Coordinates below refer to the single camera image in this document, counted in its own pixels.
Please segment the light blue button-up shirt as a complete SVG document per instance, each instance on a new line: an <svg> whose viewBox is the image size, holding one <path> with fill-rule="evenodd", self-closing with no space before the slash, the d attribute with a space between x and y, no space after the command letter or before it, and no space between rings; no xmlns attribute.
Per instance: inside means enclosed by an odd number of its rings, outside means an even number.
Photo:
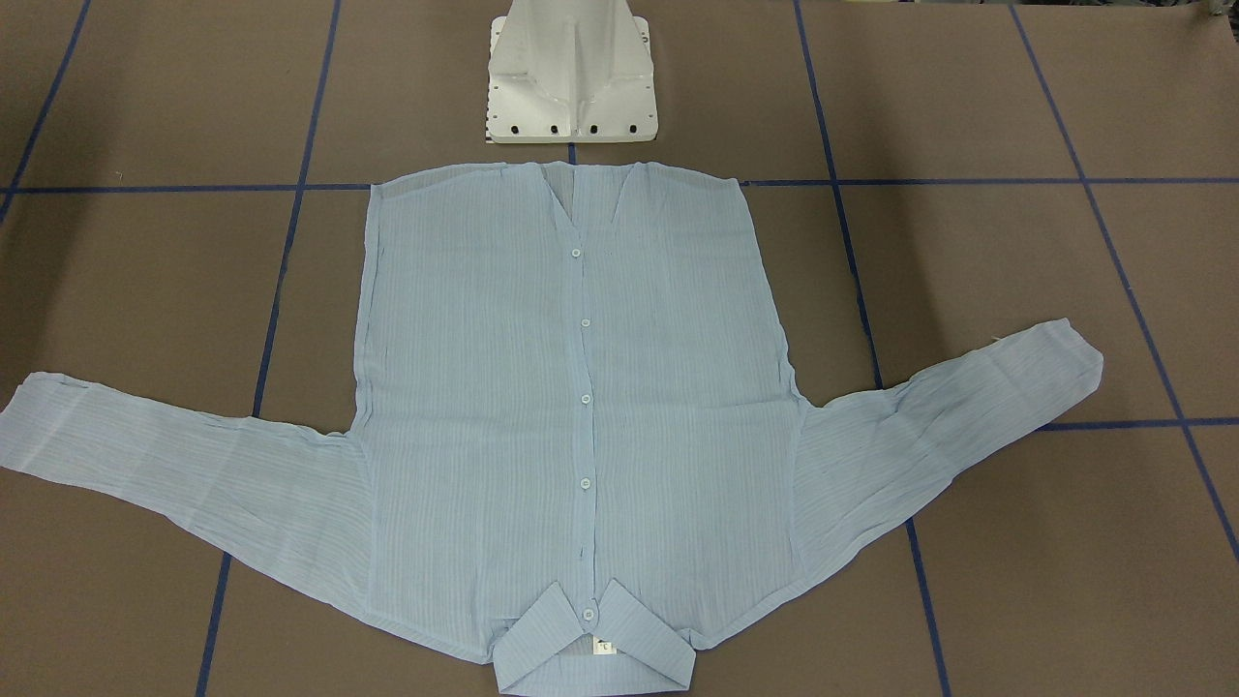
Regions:
<svg viewBox="0 0 1239 697"><path fill-rule="evenodd" d="M499 691L684 691L957 475L1084 401L1066 318L885 391L797 387L738 182L452 165L370 189L349 431L63 374L2 467L160 513Z"/></svg>

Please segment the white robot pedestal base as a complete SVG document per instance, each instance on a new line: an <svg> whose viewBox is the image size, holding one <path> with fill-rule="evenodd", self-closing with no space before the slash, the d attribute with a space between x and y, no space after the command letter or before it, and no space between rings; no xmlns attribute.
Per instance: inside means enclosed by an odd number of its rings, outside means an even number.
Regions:
<svg viewBox="0 0 1239 697"><path fill-rule="evenodd" d="M492 144L654 141L650 26L624 1L514 1L489 26Z"/></svg>

